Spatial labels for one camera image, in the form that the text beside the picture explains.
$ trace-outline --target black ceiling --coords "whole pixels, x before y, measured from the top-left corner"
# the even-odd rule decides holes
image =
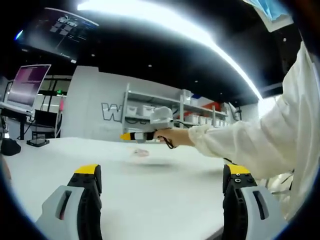
[[[25,2],[19,3],[23,14],[10,23],[6,44],[2,45],[0,67],[8,78],[26,63],[51,63],[50,74],[73,74],[75,64],[45,52],[23,52],[13,41],[37,13],[51,7],[100,24],[81,50],[77,65],[98,66],[101,72],[189,89],[218,102],[243,105],[257,101],[244,80],[216,53],[174,32],[129,18],[77,11],[77,4],[83,1]],[[281,93],[281,87],[273,86],[282,82],[301,41],[294,25],[269,33],[254,9],[241,0],[167,0],[161,4],[207,30],[243,68],[263,97]]]

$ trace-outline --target metal shelving unit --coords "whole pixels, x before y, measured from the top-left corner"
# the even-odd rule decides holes
[[[121,117],[121,123],[122,123],[122,128],[123,132],[125,132],[125,124],[126,124],[126,119],[128,120],[136,120],[136,121],[149,121],[150,118],[146,116],[140,116],[140,115],[127,115],[127,105],[128,101],[133,101],[133,102],[138,102],[146,105],[153,105],[153,106],[166,106],[168,108],[175,108],[178,109],[180,114],[179,120],[180,122],[184,123],[185,125],[189,126],[196,126],[199,125],[198,123],[192,123],[192,122],[187,122],[184,121],[184,112],[192,112],[192,113],[198,113],[198,114],[205,114],[205,115],[210,115],[211,118],[213,119],[213,123],[216,123],[216,116],[220,118],[225,118],[228,116],[227,113],[221,112],[221,111],[216,111],[215,107],[213,106],[212,109],[200,107],[200,106],[193,106],[190,104],[184,103],[183,96],[180,96],[180,100],[173,99],[173,98],[168,98],[168,97],[163,97],[163,96],[157,96],[153,94],[147,94],[143,92],[138,92],[138,91],[132,91],[130,90],[130,84],[128,83],[126,86],[126,91],[124,93],[124,99],[123,99],[123,108],[122,108],[122,117]],[[180,128],[184,127],[184,124],[182,123],[177,123]]]

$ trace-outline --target display screen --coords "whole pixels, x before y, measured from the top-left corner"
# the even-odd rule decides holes
[[[51,65],[21,66],[17,72],[7,101],[33,107],[41,83]]]
[[[57,54],[76,63],[81,46],[99,25],[73,13],[45,8],[16,40],[35,49]]]

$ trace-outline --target white tabletop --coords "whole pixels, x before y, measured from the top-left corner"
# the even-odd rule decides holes
[[[6,160],[13,191],[34,222],[77,168],[100,164],[104,239],[205,240],[223,226],[224,162],[193,147],[81,138],[50,139],[40,148],[19,144],[21,153]],[[134,156],[135,148],[149,156]]]

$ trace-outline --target blue cloth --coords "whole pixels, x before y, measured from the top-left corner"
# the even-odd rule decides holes
[[[276,20],[280,15],[289,15],[286,8],[278,0],[244,0],[257,7],[270,19]]]

